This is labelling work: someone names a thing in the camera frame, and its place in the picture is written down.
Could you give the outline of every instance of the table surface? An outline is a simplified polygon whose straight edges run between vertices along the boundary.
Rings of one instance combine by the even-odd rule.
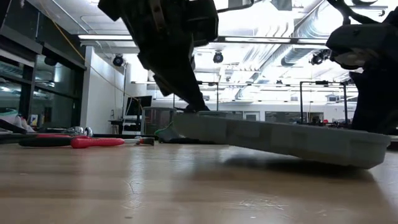
[[[398,153],[371,170],[228,146],[0,146],[1,223],[397,223]]]

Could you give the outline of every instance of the black cable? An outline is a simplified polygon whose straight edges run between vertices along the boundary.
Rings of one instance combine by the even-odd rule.
[[[360,15],[354,12],[345,2],[344,0],[327,0],[335,9],[337,9],[344,17],[344,23],[347,23],[349,17],[358,21],[361,24],[378,24],[378,21],[375,21],[367,16]]]
[[[238,7],[231,7],[231,8],[226,8],[226,9],[219,9],[217,10],[217,13],[223,13],[223,12],[229,12],[229,11],[235,11],[235,10],[241,10],[241,9],[247,9],[252,7],[255,3],[259,3],[262,0],[250,0],[249,4],[243,5],[243,6],[238,6]]]

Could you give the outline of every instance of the computer monitor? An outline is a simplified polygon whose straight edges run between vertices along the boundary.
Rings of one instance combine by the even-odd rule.
[[[127,105],[126,105],[126,116],[141,115],[142,112],[141,107],[150,106],[152,104],[152,96],[137,96],[134,98],[141,103],[141,106],[139,105],[137,100],[129,97],[127,99]]]

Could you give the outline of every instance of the gray plastic tray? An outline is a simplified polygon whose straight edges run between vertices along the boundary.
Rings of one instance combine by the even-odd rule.
[[[384,161],[391,138],[382,134],[195,114],[174,117],[179,134],[201,141],[370,169]]]

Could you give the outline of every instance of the door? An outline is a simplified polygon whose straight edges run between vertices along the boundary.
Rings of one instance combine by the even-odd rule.
[[[260,111],[243,111],[243,118],[249,121],[259,121]]]

